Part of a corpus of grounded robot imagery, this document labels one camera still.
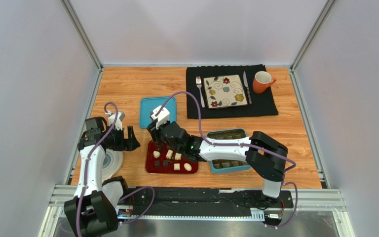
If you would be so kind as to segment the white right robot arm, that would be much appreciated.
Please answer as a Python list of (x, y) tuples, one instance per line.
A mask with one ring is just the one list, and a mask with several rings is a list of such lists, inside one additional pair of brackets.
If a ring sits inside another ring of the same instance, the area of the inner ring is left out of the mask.
[(288, 148), (259, 131), (240, 139), (210, 139), (187, 133), (176, 122), (147, 127), (152, 140), (166, 144), (185, 159), (200, 161), (237, 160), (250, 165), (264, 180), (262, 192), (267, 198), (278, 198), (285, 175)]

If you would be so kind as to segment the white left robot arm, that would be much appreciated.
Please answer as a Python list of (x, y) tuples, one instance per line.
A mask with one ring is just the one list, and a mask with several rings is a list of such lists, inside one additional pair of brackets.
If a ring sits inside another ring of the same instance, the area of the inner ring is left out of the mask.
[(64, 213), (76, 237), (99, 237), (118, 229), (115, 210), (127, 188), (123, 178), (103, 180), (103, 163), (106, 151), (133, 151), (140, 146), (132, 126), (124, 137), (122, 113), (105, 119), (94, 117), (85, 120), (86, 130), (80, 137), (77, 149), (81, 168), (79, 183), (71, 200), (64, 203)]

